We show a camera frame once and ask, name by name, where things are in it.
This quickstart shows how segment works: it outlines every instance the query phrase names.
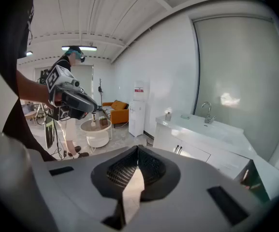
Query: person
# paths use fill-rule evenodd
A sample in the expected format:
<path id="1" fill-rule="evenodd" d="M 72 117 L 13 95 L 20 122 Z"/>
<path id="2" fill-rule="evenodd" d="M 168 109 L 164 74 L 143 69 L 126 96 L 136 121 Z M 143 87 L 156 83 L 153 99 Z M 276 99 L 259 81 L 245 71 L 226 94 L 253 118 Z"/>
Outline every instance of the person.
<path id="1" fill-rule="evenodd" d="M 76 64 L 76 59 L 80 59 L 81 50 L 78 46 L 70 46 L 66 53 L 54 64 L 64 67 L 71 71 L 71 67 Z M 66 148 L 68 149 L 68 155 L 73 158 L 89 156 L 88 152 L 79 154 L 81 150 L 80 146 L 74 147 L 73 141 L 76 139 L 76 120 L 74 118 L 65 118 L 65 120 L 58 121 L 63 132 Z"/>

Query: shoe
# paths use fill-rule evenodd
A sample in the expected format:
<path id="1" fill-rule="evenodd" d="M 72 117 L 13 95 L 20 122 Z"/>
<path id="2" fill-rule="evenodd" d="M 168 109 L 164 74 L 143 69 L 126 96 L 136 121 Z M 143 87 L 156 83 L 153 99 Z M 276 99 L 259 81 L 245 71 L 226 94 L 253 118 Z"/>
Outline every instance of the shoe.
<path id="1" fill-rule="evenodd" d="M 88 152 L 83 152 L 83 153 L 79 153 L 79 157 L 78 158 L 81 158 L 81 157 L 88 157 L 89 156 L 89 153 Z"/>
<path id="2" fill-rule="evenodd" d="M 80 147 L 80 146 L 76 146 L 76 147 L 75 147 L 76 153 L 79 153 L 80 150 L 81 150 L 81 147 Z"/>

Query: white pants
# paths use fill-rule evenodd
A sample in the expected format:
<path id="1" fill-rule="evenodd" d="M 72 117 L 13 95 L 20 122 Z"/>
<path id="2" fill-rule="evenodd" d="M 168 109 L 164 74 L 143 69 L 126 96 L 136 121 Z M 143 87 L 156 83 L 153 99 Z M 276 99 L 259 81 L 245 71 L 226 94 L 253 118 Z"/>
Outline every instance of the white pants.
<path id="1" fill-rule="evenodd" d="M 65 141 L 75 141 L 76 140 L 77 133 L 76 133 L 75 118 L 70 118 L 70 119 L 65 118 L 65 121 L 59 120 L 58 124 L 61 127 Z"/>

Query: ceiling light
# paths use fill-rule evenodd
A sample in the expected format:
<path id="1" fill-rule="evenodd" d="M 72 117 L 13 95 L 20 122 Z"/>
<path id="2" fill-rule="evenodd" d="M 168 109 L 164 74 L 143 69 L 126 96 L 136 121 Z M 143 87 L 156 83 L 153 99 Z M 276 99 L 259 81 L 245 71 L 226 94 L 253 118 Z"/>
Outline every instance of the ceiling light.
<path id="1" fill-rule="evenodd" d="M 96 51 L 97 48 L 94 46 L 80 46 L 81 51 Z"/>

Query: soap dispenser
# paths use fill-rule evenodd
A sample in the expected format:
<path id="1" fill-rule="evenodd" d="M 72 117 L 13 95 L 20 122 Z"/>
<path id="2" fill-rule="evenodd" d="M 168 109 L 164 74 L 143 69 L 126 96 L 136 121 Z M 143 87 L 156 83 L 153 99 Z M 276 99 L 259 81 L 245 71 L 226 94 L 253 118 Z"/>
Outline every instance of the soap dispenser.
<path id="1" fill-rule="evenodd" d="M 170 114 L 170 112 L 168 112 L 168 113 L 165 115 L 165 120 L 166 120 L 166 121 L 170 121 L 171 118 L 172 118 L 172 115 Z"/>

